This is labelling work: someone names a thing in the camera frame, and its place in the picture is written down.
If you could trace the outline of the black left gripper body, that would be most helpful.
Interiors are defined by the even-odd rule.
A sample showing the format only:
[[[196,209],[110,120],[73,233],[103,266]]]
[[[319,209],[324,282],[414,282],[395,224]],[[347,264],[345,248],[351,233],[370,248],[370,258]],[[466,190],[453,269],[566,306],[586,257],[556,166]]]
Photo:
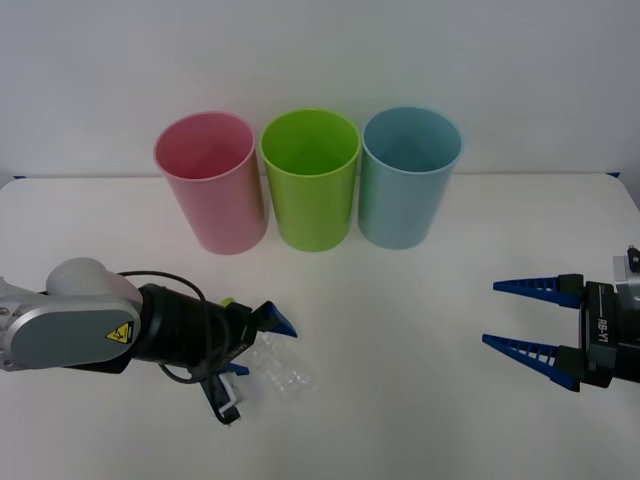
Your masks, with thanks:
[[[224,367],[253,345],[257,330],[250,323],[255,309],[231,302],[225,306],[207,303],[211,337],[211,364],[217,367],[214,374],[224,372]]]

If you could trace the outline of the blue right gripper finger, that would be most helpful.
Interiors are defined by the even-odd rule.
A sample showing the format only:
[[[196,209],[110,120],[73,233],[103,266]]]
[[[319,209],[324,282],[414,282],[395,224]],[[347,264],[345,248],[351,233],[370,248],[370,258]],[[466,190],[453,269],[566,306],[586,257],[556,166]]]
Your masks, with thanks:
[[[574,375],[561,370],[555,365],[559,346],[490,334],[483,334],[482,342],[510,359],[542,374],[556,385],[569,391],[580,391],[580,381]]]
[[[493,290],[572,309],[579,309],[585,296],[584,277],[575,273],[497,281],[493,283]]]

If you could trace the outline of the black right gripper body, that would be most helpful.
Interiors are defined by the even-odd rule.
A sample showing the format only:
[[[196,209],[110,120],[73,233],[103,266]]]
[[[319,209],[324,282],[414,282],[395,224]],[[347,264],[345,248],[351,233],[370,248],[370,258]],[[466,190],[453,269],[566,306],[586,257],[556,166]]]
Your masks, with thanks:
[[[639,306],[613,285],[588,281],[580,308],[580,381],[639,383]]]

